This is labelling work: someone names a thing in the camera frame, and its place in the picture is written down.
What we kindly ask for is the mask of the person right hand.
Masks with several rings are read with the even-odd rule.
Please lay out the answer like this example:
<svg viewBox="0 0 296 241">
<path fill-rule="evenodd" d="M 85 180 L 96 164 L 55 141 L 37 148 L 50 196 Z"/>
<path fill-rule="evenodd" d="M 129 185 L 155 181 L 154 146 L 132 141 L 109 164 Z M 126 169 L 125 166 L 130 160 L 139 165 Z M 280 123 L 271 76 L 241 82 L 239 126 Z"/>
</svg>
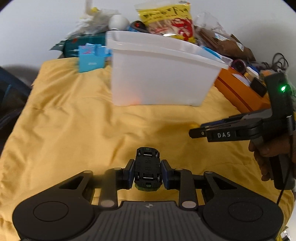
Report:
<svg viewBox="0 0 296 241">
<path fill-rule="evenodd" d="M 254 158 L 262 174 L 262 181 L 269 181 L 271 180 L 271 167 L 268 159 L 280 154 L 290 154 L 290 139 L 289 137 L 280 138 L 259 147 L 250 141 L 248 149 L 254 152 Z"/>
</svg>

